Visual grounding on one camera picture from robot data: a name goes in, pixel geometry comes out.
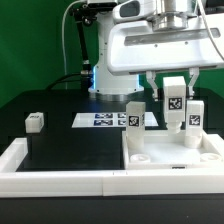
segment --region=white block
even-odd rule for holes
[[[204,102],[187,101],[185,146],[200,148],[202,142]]]
[[[39,133],[44,126],[43,113],[31,113],[25,120],[26,133]]]
[[[15,172],[27,153],[26,138],[16,138],[0,157],[0,173]]]
[[[164,118],[171,133],[180,132],[185,121],[186,84],[184,78],[166,77],[163,79],[164,88]]]
[[[144,148],[145,102],[129,102],[126,105],[126,137],[130,149]]]

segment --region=black cable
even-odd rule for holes
[[[74,74],[69,74],[69,75],[64,75],[62,77],[60,77],[59,79],[57,79],[56,81],[54,81],[52,84],[50,84],[49,86],[47,86],[46,90],[51,90],[55,85],[57,85],[58,83],[64,83],[64,82],[73,82],[73,81],[79,81],[79,80],[65,80],[74,76],[81,76],[79,73],[74,73]]]
[[[46,88],[46,90],[52,90],[52,88],[55,87],[57,84],[68,83],[68,82],[80,82],[80,80],[63,80],[63,81],[59,81],[59,82],[56,82],[56,83],[52,83],[51,85],[49,85]]]

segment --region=white cube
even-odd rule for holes
[[[37,112],[31,113],[25,120],[26,133],[40,133],[44,126],[44,114]]]

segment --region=small white box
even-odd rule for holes
[[[126,105],[126,113],[128,146],[141,149],[144,147],[145,102],[129,102]]]
[[[201,136],[204,120],[204,102],[198,100],[187,101],[186,135]]]
[[[31,113],[25,120],[26,133],[39,133],[44,126],[44,114]]]

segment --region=black and white pattern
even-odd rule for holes
[[[201,117],[200,115],[190,115],[189,125],[200,126]]]
[[[113,120],[95,120],[94,126],[112,126]]]
[[[121,118],[121,119],[125,119],[126,118],[126,113],[118,113],[117,117]]]
[[[139,116],[129,116],[129,126],[139,127]]]
[[[169,110],[182,110],[182,98],[169,98]]]
[[[108,118],[113,118],[112,113],[98,113],[95,114],[96,119],[108,119]]]
[[[126,125],[126,120],[118,120],[118,125],[119,126],[125,126]]]

